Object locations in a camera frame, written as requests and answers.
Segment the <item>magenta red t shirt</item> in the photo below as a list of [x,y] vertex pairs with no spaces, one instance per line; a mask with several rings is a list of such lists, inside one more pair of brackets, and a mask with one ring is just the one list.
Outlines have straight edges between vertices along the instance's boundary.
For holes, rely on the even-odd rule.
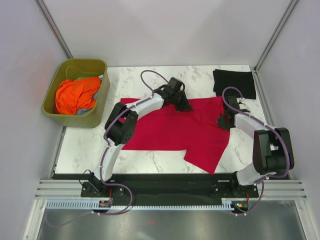
[[184,160],[213,174],[229,143],[230,133],[217,120],[224,113],[222,97],[194,98],[192,111],[173,105],[155,110],[137,121],[128,151],[182,151]]

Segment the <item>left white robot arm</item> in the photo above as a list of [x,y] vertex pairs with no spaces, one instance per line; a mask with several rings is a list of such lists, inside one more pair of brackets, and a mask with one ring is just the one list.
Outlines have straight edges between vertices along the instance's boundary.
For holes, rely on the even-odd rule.
[[104,197],[109,193],[110,185],[106,181],[113,175],[120,151],[134,136],[138,120],[170,105],[178,112],[193,111],[185,93],[185,84],[175,77],[167,84],[152,90],[148,97],[129,104],[118,102],[114,105],[105,124],[103,139],[106,141],[106,148],[94,170],[98,179],[92,185],[95,194]]

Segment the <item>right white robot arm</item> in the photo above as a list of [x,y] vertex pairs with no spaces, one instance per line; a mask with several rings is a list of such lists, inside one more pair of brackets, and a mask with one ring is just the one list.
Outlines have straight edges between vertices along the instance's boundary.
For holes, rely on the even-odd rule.
[[270,126],[247,109],[241,109],[235,96],[222,100],[224,113],[217,124],[227,131],[238,128],[253,139],[252,163],[233,174],[230,193],[240,197],[247,191],[247,186],[259,184],[269,177],[286,177],[295,164],[289,130]]

